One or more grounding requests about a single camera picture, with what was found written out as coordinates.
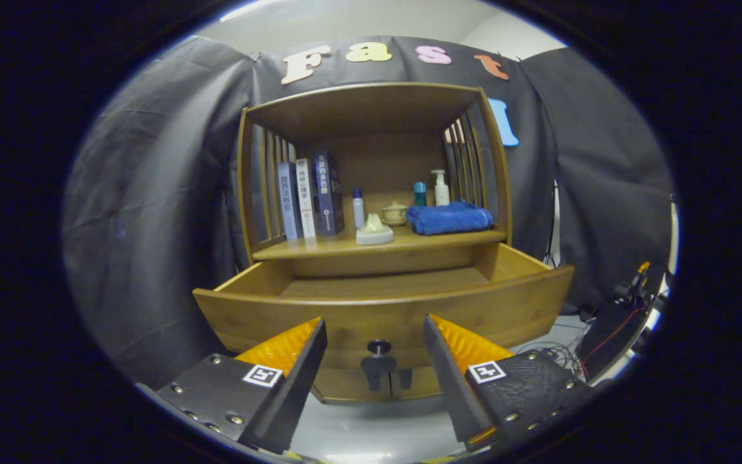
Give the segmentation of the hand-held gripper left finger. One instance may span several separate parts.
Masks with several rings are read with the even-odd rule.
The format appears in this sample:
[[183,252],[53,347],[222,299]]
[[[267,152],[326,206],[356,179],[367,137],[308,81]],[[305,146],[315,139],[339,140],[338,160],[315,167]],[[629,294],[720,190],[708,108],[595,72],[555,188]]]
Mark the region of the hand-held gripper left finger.
[[212,353],[144,396],[197,434],[247,454],[289,449],[328,344],[318,316],[238,356]]

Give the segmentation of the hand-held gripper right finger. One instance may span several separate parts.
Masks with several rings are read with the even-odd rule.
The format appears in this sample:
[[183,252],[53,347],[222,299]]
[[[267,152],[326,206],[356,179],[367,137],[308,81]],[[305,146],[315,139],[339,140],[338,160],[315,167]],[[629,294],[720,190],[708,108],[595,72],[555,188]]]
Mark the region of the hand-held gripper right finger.
[[428,314],[423,341],[457,440],[524,452],[585,413],[597,391],[538,351],[515,354]]

